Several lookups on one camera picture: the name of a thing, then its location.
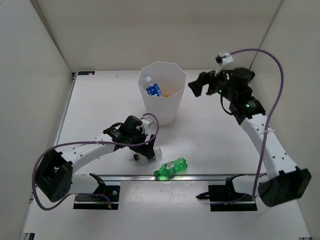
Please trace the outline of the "clear bottle black label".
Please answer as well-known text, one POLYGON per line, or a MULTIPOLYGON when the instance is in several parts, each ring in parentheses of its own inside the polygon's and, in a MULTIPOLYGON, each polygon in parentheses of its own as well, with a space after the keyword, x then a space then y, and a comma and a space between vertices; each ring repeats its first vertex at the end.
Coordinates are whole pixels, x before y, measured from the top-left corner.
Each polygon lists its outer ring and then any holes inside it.
POLYGON ((154 152, 154 156, 152 157, 146 157, 146 156, 143 156, 142 154, 140 153, 136 153, 133 155, 133 159, 135 161, 144 161, 144 162, 153 162, 153 161, 156 161, 156 160, 159 160, 162 158, 162 151, 161 151, 161 148, 160 146, 156 146, 153 148, 153 152, 154 152))

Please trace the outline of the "green plastic bottle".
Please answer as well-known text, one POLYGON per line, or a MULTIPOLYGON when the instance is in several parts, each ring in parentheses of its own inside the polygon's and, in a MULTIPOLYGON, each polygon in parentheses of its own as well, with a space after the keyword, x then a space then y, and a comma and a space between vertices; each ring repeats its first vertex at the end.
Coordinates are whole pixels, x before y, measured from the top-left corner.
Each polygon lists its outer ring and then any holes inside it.
POLYGON ((153 172, 156 179, 167 178, 170 179, 174 175, 185 171, 188 168, 187 160, 180 157, 176 160, 164 163, 158 170, 153 172))

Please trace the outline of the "orange juice bottle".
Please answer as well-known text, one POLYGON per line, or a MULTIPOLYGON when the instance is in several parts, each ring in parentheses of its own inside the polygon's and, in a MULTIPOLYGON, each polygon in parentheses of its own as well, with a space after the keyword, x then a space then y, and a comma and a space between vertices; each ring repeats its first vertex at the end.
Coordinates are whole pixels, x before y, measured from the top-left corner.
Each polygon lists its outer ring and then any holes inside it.
POLYGON ((165 98, 170 98, 171 96, 175 95, 177 92, 179 92, 179 90, 176 90, 176 88, 174 87, 163 87, 161 89, 162 91, 162 95, 165 97, 165 98))

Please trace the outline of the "clear bottle blue label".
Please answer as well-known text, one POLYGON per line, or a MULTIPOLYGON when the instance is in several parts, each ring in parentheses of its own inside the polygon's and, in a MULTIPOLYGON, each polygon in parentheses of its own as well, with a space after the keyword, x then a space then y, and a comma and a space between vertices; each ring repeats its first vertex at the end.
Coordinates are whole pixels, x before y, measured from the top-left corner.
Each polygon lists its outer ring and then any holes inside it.
POLYGON ((146 83, 146 92, 150 96, 163 97, 163 93, 159 87, 159 85, 153 80, 150 76, 146 76, 144 78, 146 83))

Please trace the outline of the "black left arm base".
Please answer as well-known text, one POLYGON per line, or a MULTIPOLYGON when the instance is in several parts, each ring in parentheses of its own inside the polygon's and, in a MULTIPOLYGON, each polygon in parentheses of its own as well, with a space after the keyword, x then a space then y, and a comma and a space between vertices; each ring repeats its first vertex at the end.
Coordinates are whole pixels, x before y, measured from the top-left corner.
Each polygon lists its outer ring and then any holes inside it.
POLYGON ((119 208, 121 183, 106 181, 102 177, 90 174, 76 174, 71 185, 71 194, 75 195, 75 210, 117 210, 119 208))

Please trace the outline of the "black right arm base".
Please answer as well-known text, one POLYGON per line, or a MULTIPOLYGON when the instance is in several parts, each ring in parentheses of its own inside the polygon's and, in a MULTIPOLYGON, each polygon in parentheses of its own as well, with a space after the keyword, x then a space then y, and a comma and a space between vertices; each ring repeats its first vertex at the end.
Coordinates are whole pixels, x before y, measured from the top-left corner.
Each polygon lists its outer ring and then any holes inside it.
POLYGON ((233 180, 242 176, 244 174, 227 177, 224 185, 211 184, 208 191, 200 193, 196 199, 209 200, 211 212, 255 212, 258 208, 252 196, 234 189, 233 180))

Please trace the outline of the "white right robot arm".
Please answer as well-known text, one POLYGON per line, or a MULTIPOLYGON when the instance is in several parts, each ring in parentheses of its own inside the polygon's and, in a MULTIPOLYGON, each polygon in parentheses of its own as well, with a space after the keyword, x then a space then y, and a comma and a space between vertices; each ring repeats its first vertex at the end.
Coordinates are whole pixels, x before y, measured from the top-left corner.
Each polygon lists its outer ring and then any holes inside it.
POLYGON ((268 207, 274 207, 303 196, 312 175, 308 169, 300 169, 287 154, 273 129, 262 104, 253 96, 249 84, 255 73, 244 67, 201 72, 188 87, 196 97, 208 85, 206 95, 219 94, 230 102, 230 114, 247 133, 262 158, 267 181, 252 188, 268 207))

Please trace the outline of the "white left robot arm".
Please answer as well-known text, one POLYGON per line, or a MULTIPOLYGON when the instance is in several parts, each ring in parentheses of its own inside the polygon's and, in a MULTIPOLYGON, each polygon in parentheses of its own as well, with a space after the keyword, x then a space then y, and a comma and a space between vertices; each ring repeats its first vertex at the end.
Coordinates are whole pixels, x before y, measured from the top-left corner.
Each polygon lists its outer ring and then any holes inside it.
POLYGON ((145 114, 141 118, 133 115, 103 130, 89 143, 72 144, 71 148, 60 147, 49 150, 43 156, 35 172, 35 184, 52 202, 67 195, 86 194, 100 200, 105 194, 103 180, 94 173, 80 175, 78 170, 100 157, 129 148, 138 155, 153 159, 155 134, 148 132, 156 120, 145 114))

